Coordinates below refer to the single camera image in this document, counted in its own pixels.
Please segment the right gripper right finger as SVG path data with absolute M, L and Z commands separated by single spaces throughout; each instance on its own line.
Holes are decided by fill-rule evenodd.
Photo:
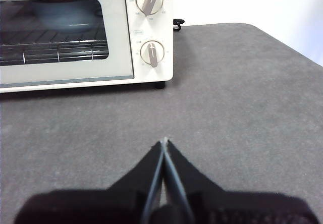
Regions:
M 175 147 L 165 144 L 166 166 L 180 200 L 195 223 L 318 223 L 301 198 L 273 192 L 228 191 L 201 173 Z

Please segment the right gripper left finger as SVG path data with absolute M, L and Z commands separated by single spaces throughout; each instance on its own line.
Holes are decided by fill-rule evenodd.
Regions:
M 15 223 L 146 223 L 160 193 L 164 153 L 156 143 L 106 189 L 65 189 L 30 197 Z

